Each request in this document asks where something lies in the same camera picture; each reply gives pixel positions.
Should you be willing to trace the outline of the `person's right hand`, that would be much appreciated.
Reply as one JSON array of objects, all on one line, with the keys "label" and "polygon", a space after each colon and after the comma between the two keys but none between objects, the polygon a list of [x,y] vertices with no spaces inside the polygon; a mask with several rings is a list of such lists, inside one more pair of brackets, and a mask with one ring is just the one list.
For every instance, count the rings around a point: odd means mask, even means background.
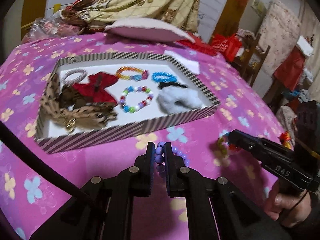
[{"label": "person's right hand", "polygon": [[282,211],[290,211],[281,224],[288,228],[302,223],[312,211],[310,194],[304,191],[299,197],[280,193],[280,182],[277,180],[269,192],[264,211],[273,220],[277,220]]}]

